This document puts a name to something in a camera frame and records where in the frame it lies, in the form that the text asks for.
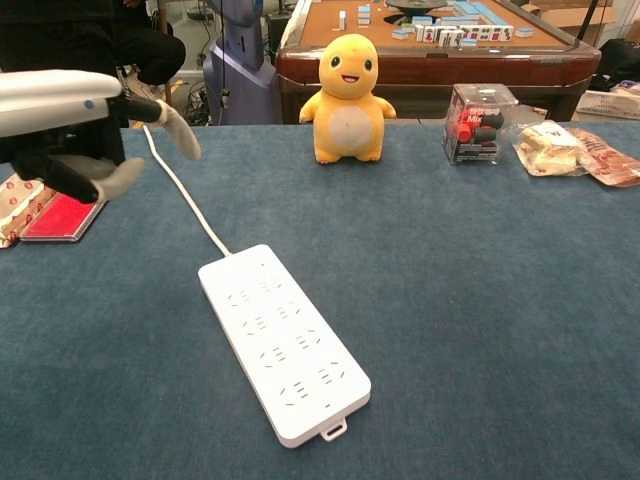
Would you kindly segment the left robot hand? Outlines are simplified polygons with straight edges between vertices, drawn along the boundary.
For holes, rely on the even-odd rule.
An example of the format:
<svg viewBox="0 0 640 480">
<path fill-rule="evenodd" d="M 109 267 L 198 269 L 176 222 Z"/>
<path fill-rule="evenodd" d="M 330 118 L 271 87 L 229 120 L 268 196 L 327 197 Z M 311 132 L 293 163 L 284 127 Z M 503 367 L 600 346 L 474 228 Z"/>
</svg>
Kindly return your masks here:
<svg viewBox="0 0 640 480">
<path fill-rule="evenodd" d="M 1 160 L 26 181 L 38 180 L 84 204 L 126 192 L 144 161 L 124 156 L 121 135 L 106 126 L 126 118 L 163 127 L 190 160 L 201 147 L 170 105 L 124 92 L 118 79 L 81 70 L 1 76 Z"/>
</svg>

